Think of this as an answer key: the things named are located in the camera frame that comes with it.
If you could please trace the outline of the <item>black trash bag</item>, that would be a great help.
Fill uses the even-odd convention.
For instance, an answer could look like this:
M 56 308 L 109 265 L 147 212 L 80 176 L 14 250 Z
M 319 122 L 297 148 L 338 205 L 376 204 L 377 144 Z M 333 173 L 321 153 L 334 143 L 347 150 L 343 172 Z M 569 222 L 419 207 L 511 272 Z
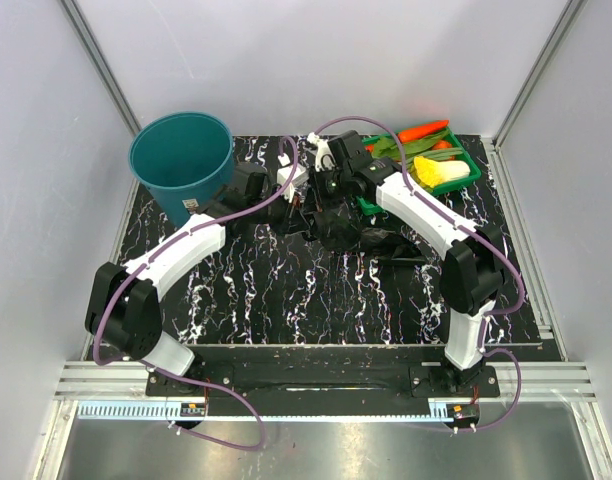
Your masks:
M 318 241 L 336 254 L 365 254 L 380 266 L 412 268 L 425 262 L 425 256 L 409 239 L 392 229 L 363 224 L 354 212 L 342 205 L 332 211 L 309 214 L 302 211 L 310 229 L 297 233 L 307 242 Z

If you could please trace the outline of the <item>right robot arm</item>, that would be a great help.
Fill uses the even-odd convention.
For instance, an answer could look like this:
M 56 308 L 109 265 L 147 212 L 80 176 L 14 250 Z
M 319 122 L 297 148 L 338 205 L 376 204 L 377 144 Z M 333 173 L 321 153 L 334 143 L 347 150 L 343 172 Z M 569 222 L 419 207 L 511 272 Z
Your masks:
M 406 178 L 399 163 L 372 157 L 354 130 L 328 140 L 311 132 L 307 141 L 316 148 L 310 179 L 325 199 L 364 197 L 403 221 L 440 256 L 439 289 L 450 312 L 445 356 L 451 363 L 440 379 L 448 393 L 466 394 L 477 382 L 473 367 L 483 358 L 482 320 L 506 283 L 497 257 L 505 246 L 501 231 L 453 212 Z

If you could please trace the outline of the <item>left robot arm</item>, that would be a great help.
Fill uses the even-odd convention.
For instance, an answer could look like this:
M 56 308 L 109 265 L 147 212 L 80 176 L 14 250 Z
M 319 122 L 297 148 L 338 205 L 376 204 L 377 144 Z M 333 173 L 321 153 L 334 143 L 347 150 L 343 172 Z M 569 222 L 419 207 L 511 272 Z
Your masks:
M 255 164 L 236 167 L 222 186 L 192 213 L 174 234 L 123 265 L 107 262 L 96 272 L 85 327 L 93 337 L 93 359 L 108 343 L 120 358 L 168 371 L 168 383 L 179 394 L 199 390 L 203 372 L 195 354 L 163 329 L 160 302 L 170 288 L 204 258 L 226 243 L 227 228 L 237 221 L 290 228 L 296 210 L 295 190 L 308 178 L 299 163 L 282 167 L 276 177 Z

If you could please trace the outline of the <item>teal plastic trash bin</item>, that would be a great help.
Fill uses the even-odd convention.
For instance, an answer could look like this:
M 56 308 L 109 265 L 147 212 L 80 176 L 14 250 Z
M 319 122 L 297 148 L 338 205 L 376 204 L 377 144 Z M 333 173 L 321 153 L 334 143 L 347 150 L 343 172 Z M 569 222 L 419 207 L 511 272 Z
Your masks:
M 167 115 L 133 140 L 129 165 L 167 219 L 182 227 L 228 185 L 235 169 L 234 140 L 218 118 L 199 112 Z

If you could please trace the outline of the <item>large orange carrot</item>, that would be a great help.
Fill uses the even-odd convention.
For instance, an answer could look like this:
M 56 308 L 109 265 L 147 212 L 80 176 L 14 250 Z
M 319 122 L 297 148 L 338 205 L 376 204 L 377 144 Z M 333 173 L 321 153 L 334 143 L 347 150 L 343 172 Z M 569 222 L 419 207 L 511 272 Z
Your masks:
M 450 122 L 439 120 L 400 131 L 397 136 L 402 143 L 411 143 L 446 129 Z

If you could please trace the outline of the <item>yellow white cabbage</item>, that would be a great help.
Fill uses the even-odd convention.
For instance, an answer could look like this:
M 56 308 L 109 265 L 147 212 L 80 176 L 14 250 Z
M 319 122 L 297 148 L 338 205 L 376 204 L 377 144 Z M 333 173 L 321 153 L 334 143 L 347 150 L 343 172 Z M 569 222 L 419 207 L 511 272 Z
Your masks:
M 461 160 L 434 161 L 423 156 L 413 159 L 416 177 L 425 187 L 434 189 L 470 175 L 469 165 Z

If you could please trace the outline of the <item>green plastic vegetable tray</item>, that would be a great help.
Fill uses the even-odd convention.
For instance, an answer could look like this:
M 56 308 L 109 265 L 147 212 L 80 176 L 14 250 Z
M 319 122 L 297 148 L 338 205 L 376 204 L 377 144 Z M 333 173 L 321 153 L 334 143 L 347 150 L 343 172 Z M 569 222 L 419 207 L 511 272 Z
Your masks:
M 470 186 L 480 169 L 448 127 L 448 121 L 412 127 L 398 133 L 413 180 L 434 196 Z

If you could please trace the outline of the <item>green long beans bundle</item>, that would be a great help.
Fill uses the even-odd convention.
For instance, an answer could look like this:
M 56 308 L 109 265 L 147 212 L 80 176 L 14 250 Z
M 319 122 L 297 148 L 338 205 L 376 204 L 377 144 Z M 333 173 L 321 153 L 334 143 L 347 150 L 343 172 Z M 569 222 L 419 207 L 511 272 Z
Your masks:
M 463 154 L 461 148 L 445 148 L 445 149 L 431 149 L 421 153 L 421 156 L 434 160 L 434 161 L 447 161 L 456 160 L 458 156 Z

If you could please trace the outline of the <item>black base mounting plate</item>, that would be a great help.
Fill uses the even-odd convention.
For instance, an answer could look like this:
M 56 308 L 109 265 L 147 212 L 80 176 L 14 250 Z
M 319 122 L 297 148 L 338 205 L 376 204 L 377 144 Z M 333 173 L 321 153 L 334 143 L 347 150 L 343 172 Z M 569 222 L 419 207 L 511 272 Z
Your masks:
M 430 413 L 433 399 L 450 403 L 499 399 L 495 369 L 465 373 L 449 366 L 438 346 L 225 346 L 194 348 L 190 377 L 207 390 L 212 417 L 248 418 L 239 393 L 266 419 L 403 417 Z

